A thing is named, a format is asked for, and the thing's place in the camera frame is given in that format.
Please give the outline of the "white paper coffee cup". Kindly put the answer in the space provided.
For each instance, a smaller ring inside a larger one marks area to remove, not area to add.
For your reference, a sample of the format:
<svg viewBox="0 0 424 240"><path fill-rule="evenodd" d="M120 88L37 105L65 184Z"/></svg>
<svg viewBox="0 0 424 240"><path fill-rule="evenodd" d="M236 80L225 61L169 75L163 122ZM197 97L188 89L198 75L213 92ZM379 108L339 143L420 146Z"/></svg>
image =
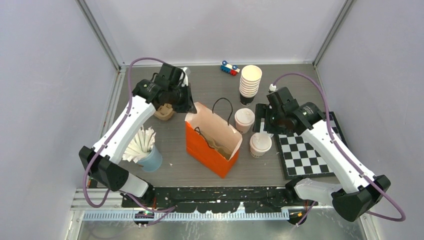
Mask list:
<svg viewBox="0 0 424 240"><path fill-rule="evenodd" d="M235 128L241 134L246 134L251 129L252 125L253 125L253 122L251 123L242 123L239 121L235 122Z"/></svg>

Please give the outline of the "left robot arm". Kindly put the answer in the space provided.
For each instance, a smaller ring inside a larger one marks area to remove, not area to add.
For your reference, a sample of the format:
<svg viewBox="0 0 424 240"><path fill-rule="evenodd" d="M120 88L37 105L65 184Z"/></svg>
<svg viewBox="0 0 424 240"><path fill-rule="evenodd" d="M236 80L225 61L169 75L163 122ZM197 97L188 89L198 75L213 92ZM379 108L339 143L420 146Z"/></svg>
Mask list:
<svg viewBox="0 0 424 240"><path fill-rule="evenodd" d="M119 166L124 152L142 125L158 107L171 104L177 113L196 113L188 78L166 80L163 85L141 80L130 94L129 102L106 134L92 147L83 146L78 155L85 169L83 180L92 177L109 190L134 196L141 207L153 202L149 183Z"/></svg>

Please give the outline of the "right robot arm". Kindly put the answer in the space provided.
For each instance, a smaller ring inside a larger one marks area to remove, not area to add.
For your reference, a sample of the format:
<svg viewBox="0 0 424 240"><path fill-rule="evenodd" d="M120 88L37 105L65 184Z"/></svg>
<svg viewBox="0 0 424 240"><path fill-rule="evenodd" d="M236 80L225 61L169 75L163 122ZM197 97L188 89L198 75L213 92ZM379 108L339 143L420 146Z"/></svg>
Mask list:
<svg viewBox="0 0 424 240"><path fill-rule="evenodd" d="M254 132L273 135L293 132L302 137L333 171L339 183L325 183L298 177L285 186L285 198L291 205L313 200L332 206L346 221L354 222L381 199L391 182L375 175L352 154L331 128L329 118L314 103L299 105L287 87L271 84L269 103L255 107Z"/></svg>

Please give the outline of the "orange paper bag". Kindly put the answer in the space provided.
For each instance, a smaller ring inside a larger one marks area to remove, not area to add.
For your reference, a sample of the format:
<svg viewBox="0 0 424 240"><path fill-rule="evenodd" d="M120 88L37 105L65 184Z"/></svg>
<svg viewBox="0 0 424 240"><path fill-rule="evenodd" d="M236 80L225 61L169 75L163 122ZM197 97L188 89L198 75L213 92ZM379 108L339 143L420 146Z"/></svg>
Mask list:
<svg viewBox="0 0 424 240"><path fill-rule="evenodd" d="M230 124L234 111L231 103L230 113L225 119L215 113L215 106L220 100L228 99L218 98L212 109L195 102L196 113L187 113L184 122L187 153L224 179L239 157L243 137Z"/></svg>

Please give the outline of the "white plastic cup lid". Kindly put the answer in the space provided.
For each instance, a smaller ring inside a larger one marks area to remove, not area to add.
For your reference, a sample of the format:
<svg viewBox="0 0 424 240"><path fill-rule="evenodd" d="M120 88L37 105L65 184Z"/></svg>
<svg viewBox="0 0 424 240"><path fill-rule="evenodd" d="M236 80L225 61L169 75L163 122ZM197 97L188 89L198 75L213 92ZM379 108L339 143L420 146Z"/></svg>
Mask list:
<svg viewBox="0 0 424 240"><path fill-rule="evenodd" d="M255 113L249 108L241 108L236 111L234 119L240 125L252 125L255 121Z"/></svg>

